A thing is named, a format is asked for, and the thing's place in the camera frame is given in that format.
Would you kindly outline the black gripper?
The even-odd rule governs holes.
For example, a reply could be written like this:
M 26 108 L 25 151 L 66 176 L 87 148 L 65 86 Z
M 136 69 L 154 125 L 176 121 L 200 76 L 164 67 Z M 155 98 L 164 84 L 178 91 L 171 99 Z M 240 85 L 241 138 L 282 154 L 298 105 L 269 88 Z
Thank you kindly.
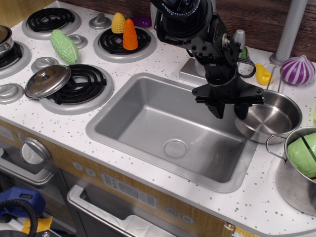
M 234 104 L 236 117 L 245 120 L 253 104 L 264 103 L 264 90 L 246 83 L 239 76 L 234 76 L 230 82 L 223 85 L 215 86 L 208 83 L 199 86 L 192 90 L 192 94 L 197 102 L 205 102 L 208 109 L 218 119 L 224 116 L 225 104 Z

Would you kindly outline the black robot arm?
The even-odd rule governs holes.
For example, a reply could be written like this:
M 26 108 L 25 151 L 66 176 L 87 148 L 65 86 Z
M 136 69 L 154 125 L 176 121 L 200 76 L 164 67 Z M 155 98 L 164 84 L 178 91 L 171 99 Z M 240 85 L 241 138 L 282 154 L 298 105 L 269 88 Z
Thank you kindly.
M 186 49 L 204 67 L 207 84 L 194 88 L 197 103 L 204 103 L 218 119 L 226 104 L 233 104 L 236 116 L 244 120 L 252 105 L 264 103 L 263 89 L 248 84 L 248 75 L 238 64 L 254 66 L 241 59 L 242 48 L 230 35 L 209 0 L 153 0 L 157 8 L 155 30 L 160 41 Z

